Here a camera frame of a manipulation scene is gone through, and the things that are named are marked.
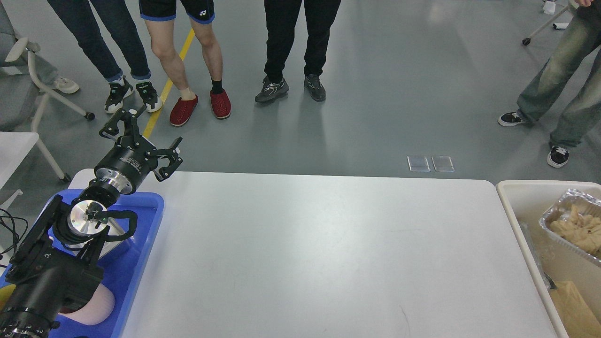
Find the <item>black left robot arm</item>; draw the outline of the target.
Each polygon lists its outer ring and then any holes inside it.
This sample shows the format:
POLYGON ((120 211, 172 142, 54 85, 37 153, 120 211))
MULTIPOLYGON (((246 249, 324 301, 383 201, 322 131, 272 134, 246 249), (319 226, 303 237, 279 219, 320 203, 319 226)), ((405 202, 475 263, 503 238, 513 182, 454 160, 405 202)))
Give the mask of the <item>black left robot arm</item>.
POLYGON ((134 236, 138 215, 114 210, 123 195, 134 194, 149 173, 161 182, 180 167, 178 137, 157 148, 139 132, 144 112, 121 110, 100 130, 114 147, 97 164, 94 179, 77 197, 55 195, 39 215, 9 261, 6 281, 13 285, 1 307, 3 338, 47 338, 60 326, 60 313, 73 314, 90 304, 100 309, 88 324, 111 313, 114 296, 102 285, 99 259, 109 243, 120 245, 134 236))

